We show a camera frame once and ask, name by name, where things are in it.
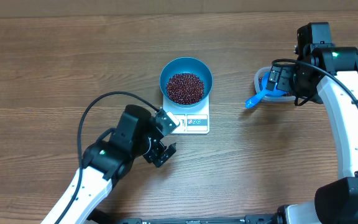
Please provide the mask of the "blue plastic measuring scoop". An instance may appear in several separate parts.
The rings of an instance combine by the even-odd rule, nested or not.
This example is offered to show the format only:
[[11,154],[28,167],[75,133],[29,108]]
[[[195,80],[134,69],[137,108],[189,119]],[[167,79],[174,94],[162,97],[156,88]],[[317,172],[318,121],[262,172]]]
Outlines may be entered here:
[[255,105],[257,105],[265,96],[272,96],[272,97],[281,97],[286,94],[283,90],[278,90],[276,88],[276,84],[273,85],[273,90],[266,89],[267,84],[269,82],[269,76],[270,72],[265,72],[265,74],[262,77],[261,81],[261,90],[256,93],[253,97],[249,98],[245,102],[245,107],[247,109],[253,108]]

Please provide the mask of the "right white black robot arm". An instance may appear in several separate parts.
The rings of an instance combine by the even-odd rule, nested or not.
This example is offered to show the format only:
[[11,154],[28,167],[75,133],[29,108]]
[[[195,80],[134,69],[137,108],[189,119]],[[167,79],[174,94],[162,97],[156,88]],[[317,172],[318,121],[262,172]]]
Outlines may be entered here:
[[358,49],[338,47],[329,24],[311,22],[297,31],[297,59],[272,62],[266,89],[295,97],[295,105],[324,105],[337,150],[338,179],[309,202],[287,205],[284,223],[358,223]]

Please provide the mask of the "red beans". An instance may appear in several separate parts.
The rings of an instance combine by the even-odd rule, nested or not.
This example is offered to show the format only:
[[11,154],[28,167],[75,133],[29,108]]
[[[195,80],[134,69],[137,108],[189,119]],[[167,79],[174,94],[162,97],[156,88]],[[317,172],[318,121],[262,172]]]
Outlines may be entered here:
[[204,82],[194,73],[178,73],[166,84],[167,96],[174,103],[192,105],[204,96]]

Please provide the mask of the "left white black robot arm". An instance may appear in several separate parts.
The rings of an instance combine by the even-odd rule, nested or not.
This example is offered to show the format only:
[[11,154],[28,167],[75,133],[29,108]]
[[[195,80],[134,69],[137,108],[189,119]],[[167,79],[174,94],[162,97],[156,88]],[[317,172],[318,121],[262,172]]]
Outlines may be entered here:
[[44,223],[84,223],[96,206],[129,173],[136,158],[160,167],[176,152],[176,145],[161,140],[179,127],[171,113],[159,109],[151,114],[127,105],[116,128],[88,146],[70,186],[44,218]]

